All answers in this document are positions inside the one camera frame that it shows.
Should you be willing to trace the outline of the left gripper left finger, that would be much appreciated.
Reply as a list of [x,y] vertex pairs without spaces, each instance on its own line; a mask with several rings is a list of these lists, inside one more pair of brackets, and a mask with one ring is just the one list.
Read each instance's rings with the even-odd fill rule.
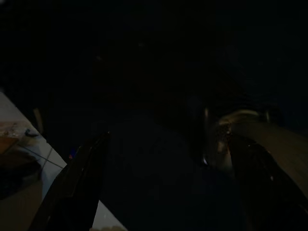
[[31,231],[88,231],[101,193],[110,133],[80,146],[54,179],[30,227]]

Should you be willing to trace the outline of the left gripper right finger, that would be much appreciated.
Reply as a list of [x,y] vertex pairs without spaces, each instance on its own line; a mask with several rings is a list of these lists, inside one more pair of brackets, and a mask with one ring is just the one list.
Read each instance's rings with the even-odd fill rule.
[[255,231],[306,231],[308,200],[270,153],[233,134],[229,149],[245,212]]

